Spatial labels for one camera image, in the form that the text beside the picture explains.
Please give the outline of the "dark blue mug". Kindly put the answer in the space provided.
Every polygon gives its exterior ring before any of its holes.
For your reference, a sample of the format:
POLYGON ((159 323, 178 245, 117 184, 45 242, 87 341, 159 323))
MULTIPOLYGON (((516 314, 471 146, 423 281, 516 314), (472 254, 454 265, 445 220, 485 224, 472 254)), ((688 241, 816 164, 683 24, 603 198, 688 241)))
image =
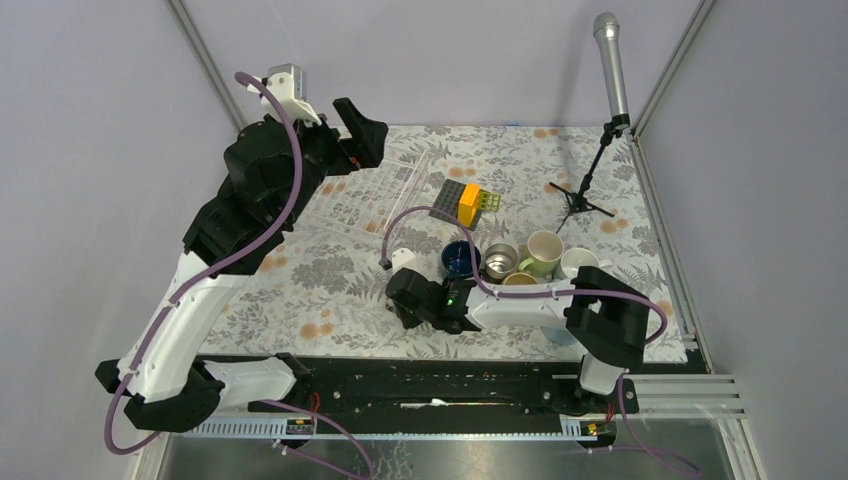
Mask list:
POLYGON ((451 280, 464 280, 473 277, 472 258, 481 266, 481 252, 465 240, 453 241, 441 251, 440 263, 442 273, 451 280))

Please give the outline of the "cream brown steel tumbler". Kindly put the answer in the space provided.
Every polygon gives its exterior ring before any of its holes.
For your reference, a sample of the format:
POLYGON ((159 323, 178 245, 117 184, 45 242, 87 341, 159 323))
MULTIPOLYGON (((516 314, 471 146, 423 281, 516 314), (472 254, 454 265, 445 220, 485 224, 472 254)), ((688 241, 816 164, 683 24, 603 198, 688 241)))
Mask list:
POLYGON ((483 264, 486 279, 499 284, 516 271, 518 253, 508 244, 493 244, 486 249, 483 264))

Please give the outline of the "beige ceramic teapot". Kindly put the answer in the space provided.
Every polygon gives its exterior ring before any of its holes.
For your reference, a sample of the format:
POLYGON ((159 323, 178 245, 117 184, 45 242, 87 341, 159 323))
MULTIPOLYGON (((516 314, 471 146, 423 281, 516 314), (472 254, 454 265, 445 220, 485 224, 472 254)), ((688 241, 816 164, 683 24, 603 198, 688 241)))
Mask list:
POLYGON ((526 272, 515 272, 505 277, 501 284, 505 286, 523 286, 536 285, 538 280, 531 274, 526 272))

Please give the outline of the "light green mug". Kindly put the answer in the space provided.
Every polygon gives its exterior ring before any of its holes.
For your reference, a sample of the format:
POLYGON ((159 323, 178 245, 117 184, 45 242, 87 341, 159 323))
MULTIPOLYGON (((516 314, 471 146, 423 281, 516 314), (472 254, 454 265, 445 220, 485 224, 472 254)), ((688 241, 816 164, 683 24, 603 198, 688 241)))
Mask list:
POLYGON ((556 233, 536 231, 526 242, 525 258, 518 264, 517 271, 545 277, 557 268, 564 252, 563 240, 556 233))

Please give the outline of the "small white cup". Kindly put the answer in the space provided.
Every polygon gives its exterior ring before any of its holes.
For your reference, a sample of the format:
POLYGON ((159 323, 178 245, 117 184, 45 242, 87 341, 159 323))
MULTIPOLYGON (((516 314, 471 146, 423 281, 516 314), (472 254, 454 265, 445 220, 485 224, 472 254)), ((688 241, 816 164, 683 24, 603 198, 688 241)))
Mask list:
POLYGON ((583 266, 592 266, 607 269, 613 265, 609 259, 600 259, 595 253, 585 248, 570 248, 566 250, 559 260, 555 270, 558 279, 573 279, 583 266))

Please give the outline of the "light blue cup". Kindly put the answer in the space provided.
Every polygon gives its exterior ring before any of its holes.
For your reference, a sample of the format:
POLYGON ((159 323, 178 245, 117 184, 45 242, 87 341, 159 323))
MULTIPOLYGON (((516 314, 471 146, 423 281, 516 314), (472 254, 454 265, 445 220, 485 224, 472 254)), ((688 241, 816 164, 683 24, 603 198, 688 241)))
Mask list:
POLYGON ((561 346, 572 346, 578 343, 577 339, 567 329, 541 327, 542 334, 552 343, 561 346))

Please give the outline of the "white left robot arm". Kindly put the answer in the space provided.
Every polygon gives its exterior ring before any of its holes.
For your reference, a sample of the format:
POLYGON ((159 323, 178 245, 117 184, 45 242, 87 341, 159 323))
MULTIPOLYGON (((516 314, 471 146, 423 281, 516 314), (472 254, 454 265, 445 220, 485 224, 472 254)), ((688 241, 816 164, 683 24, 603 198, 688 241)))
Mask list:
POLYGON ((266 115, 225 149, 226 177, 184 236, 159 312, 124 357, 103 361, 95 372, 134 427, 183 433, 226 407, 275 400, 296 411, 309 401, 308 381, 279 357, 203 359, 199 349, 324 180, 382 162, 387 124, 347 98, 333 105, 341 128, 324 119, 287 124, 266 115))

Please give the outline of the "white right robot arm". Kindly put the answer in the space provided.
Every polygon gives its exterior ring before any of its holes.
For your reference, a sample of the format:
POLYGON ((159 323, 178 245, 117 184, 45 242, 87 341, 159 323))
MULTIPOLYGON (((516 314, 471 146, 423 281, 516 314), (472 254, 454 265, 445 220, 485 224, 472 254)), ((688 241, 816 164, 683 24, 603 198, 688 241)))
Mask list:
POLYGON ((574 279, 545 285, 438 283, 402 268, 385 294, 407 329, 427 323, 449 334, 501 326, 567 332, 586 350, 573 396, 589 412, 612 400, 625 371, 642 365, 650 340, 651 301, 598 267, 581 267, 574 279))

